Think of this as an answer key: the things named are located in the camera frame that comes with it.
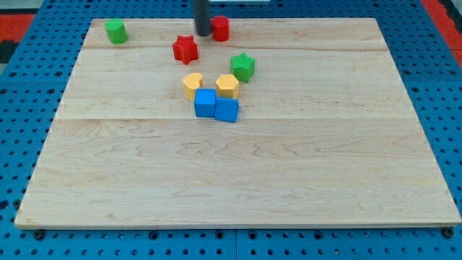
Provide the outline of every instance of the green block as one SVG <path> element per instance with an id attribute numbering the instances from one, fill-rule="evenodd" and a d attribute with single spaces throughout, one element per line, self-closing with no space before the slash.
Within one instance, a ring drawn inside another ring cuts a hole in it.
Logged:
<path id="1" fill-rule="evenodd" d="M 122 19 L 113 18 L 105 23 L 109 41 L 114 44 L 125 43 L 128 39 Z"/>
<path id="2" fill-rule="evenodd" d="M 231 57 L 231 73 L 240 81 L 248 83 L 255 74 L 255 59 L 246 53 Z"/>

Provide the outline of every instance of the wood grain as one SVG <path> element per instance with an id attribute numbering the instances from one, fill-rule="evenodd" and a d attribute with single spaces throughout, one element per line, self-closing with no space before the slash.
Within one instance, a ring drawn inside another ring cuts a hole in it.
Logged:
<path id="1" fill-rule="evenodd" d="M 225 43 L 189 19 L 95 19 L 16 224 L 24 229 L 391 228 L 461 222 L 374 19 L 232 19 Z M 237 123 L 195 118 L 204 84 L 245 51 Z"/>

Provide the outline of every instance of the black cylinder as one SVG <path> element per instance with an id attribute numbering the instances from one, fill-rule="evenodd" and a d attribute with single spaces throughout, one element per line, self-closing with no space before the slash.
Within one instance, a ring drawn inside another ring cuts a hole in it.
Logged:
<path id="1" fill-rule="evenodd" d="M 209 0 L 193 0 L 194 22 L 199 36 L 209 36 L 212 33 L 210 25 Z"/>

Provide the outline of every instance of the yellow hexagonal block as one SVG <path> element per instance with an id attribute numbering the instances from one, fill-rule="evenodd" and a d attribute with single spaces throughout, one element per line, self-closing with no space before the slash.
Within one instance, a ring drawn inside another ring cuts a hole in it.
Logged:
<path id="1" fill-rule="evenodd" d="M 190 101 L 194 101 L 196 97 L 196 90 L 203 86 L 202 74 L 191 73 L 183 78 L 183 85 L 185 86 L 185 96 Z"/>
<path id="2" fill-rule="evenodd" d="M 239 95 L 239 80 L 233 74 L 222 74 L 215 81 L 217 95 L 222 98 L 237 98 Z"/>

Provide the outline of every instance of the blue block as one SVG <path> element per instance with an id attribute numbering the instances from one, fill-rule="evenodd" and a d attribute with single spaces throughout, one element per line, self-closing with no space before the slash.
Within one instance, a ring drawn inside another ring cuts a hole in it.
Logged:
<path id="1" fill-rule="evenodd" d="M 217 97 L 215 120 L 236 122 L 239 101 L 232 98 Z"/>
<path id="2" fill-rule="evenodd" d="M 197 89 L 194 98 L 194 109 L 197 117 L 215 117 L 217 91 L 212 89 Z"/>

